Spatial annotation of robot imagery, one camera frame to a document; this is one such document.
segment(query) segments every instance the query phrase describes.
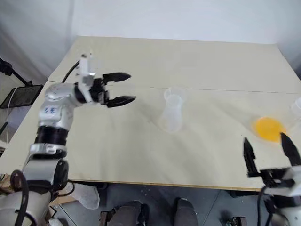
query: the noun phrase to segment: floor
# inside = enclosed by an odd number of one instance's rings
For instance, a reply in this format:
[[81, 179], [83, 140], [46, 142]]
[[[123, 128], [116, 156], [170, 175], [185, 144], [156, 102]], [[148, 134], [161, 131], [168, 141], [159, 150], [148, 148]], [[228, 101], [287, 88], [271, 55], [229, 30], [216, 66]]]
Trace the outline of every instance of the floor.
[[[140, 200], [150, 207], [150, 226], [171, 226], [172, 206], [176, 197], [187, 198], [194, 206], [200, 226], [222, 226], [222, 218], [244, 216], [248, 225], [256, 225], [257, 196], [232, 198], [227, 191], [200, 188], [169, 186], [143, 186], [110, 184], [107, 188], [106, 205], [97, 210], [88, 210], [79, 202], [55, 206], [55, 218], [64, 226], [97, 226], [99, 213], [128, 201]], [[262, 220], [268, 217], [264, 204], [261, 204]]]

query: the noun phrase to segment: person's leg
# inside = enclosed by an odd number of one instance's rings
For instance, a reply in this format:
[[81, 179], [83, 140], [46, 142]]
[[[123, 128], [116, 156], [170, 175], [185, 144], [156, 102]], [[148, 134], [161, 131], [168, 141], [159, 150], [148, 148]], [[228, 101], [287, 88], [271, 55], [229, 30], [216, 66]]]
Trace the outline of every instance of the person's leg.
[[174, 226], [198, 226], [197, 213], [186, 199], [179, 199], [174, 217]]
[[118, 208], [108, 226], [135, 226], [140, 211], [141, 202], [139, 201], [132, 201], [123, 204], [120, 208]]

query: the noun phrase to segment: yellow object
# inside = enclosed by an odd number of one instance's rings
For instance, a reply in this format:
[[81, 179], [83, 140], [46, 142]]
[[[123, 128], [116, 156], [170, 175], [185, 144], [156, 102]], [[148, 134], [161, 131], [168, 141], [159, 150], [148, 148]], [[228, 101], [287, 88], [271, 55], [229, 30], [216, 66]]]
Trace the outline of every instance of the yellow object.
[[262, 139], [280, 143], [280, 133], [286, 133], [285, 127], [276, 119], [261, 117], [254, 123], [255, 132]]

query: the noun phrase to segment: tabletop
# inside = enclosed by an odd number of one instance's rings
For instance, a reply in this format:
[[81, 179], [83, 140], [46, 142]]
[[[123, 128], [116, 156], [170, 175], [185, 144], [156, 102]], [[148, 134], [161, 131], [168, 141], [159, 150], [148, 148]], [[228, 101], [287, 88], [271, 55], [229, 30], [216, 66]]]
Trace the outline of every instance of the tabletop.
[[[127, 72], [115, 85], [301, 93], [301, 82], [277, 45], [79, 36], [48, 81], [61, 82], [81, 54], [93, 54], [96, 76]], [[76, 82], [73, 71], [67, 82]]]
[[[0, 158], [1, 173], [23, 167], [50, 84], [45, 84]], [[285, 124], [289, 105], [298, 94], [185, 89], [183, 127], [169, 134], [158, 127], [165, 89], [107, 88], [112, 97], [136, 95], [137, 99], [110, 109], [91, 105], [75, 109], [66, 145], [69, 179], [258, 190], [262, 180], [246, 175], [244, 137], [254, 148], [258, 169], [290, 166], [281, 145], [260, 140], [251, 124], [261, 116]], [[301, 147], [300, 128], [288, 135]]]

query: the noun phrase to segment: white cable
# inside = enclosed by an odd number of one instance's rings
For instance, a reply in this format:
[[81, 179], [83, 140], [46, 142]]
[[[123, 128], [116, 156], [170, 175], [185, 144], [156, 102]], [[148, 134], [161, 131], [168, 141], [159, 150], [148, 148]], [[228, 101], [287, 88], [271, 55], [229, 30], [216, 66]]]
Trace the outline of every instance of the white cable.
[[[13, 98], [13, 96], [14, 96], [16, 90], [17, 90], [17, 87], [15, 88], [13, 94], [11, 95], [11, 97], [10, 97], [10, 99], [9, 99], [9, 102], [8, 102], [8, 111], [9, 111], [10, 101], [11, 101], [11, 99]], [[6, 133], [6, 143], [8, 144], [8, 130], [7, 130], [7, 133]]]

